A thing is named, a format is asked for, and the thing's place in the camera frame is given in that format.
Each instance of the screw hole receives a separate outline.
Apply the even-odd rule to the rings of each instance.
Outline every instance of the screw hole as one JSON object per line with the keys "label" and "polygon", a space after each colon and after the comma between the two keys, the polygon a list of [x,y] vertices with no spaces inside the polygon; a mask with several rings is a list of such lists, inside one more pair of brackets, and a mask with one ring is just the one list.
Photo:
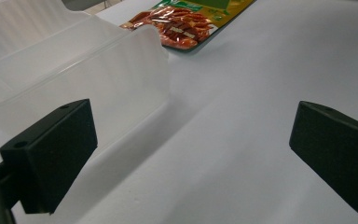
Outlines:
{"label": "screw hole", "polygon": [[26,141],[18,142],[14,145],[15,148],[25,147],[28,144]]}

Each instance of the translucent plastic bin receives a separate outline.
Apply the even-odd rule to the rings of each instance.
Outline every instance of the translucent plastic bin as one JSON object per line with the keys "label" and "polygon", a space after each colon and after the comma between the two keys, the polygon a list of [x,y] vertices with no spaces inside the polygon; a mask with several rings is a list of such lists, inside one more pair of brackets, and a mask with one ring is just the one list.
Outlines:
{"label": "translucent plastic bin", "polygon": [[[1,5],[15,6],[12,1],[49,2],[7,0],[0,3],[0,13],[5,14]],[[152,26],[128,32],[51,2],[47,11],[56,7],[58,15],[37,7],[39,13],[51,22],[58,16],[65,25],[48,35],[22,38],[21,32],[11,35],[0,23],[0,129],[14,136],[56,107],[89,98],[101,151],[164,102],[167,52]],[[49,22],[35,22],[19,29],[29,34],[48,30]]]}

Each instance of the white plastic container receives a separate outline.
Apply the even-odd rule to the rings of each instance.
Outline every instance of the white plastic container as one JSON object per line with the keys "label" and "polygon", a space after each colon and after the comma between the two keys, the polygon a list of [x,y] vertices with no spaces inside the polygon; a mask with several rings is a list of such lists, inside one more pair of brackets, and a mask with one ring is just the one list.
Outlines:
{"label": "white plastic container", "polygon": [[59,0],[2,1],[0,129],[14,136],[90,98],[101,151],[164,102],[167,60],[152,26],[131,33]]}

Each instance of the plastic food bag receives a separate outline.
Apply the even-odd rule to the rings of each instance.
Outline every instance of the plastic food bag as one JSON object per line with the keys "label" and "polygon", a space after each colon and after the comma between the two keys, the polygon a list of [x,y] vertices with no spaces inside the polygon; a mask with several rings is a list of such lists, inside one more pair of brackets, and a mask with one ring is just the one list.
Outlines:
{"label": "plastic food bag", "polygon": [[254,0],[164,0],[120,27],[135,30],[152,24],[161,43],[192,50],[250,6]]}

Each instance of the white table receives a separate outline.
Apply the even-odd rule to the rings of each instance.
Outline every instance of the white table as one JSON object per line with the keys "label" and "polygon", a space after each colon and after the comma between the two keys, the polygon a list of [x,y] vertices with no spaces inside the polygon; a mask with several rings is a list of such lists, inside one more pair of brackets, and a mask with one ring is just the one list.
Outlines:
{"label": "white table", "polygon": [[[120,25],[156,3],[99,16]],[[19,223],[358,224],[288,145],[301,100],[358,119],[358,1],[259,0],[200,51],[169,53],[168,103],[90,161],[53,216],[16,205]]]}

